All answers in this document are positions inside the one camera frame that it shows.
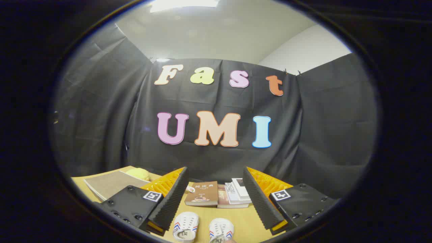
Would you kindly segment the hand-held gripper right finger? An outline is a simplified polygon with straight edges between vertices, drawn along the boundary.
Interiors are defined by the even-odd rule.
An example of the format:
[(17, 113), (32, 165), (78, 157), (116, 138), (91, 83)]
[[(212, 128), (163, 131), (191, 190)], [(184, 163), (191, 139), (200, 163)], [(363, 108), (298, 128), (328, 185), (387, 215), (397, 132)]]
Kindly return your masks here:
[(244, 168), (242, 180), (264, 228), (272, 235), (309, 223), (338, 202), (305, 183), (292, 186), (250, 167)]

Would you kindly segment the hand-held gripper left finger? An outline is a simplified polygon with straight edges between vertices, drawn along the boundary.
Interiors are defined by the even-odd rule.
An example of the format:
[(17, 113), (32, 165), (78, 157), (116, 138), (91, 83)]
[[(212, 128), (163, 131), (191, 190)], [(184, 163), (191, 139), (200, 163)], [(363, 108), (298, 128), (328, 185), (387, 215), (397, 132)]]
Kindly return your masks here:
[(188, 168), (182, 167), (141, 187), (122, 186), (113, 196), (94, 204), (117, 221), (163, 236), (170, 228), (188, 183)]

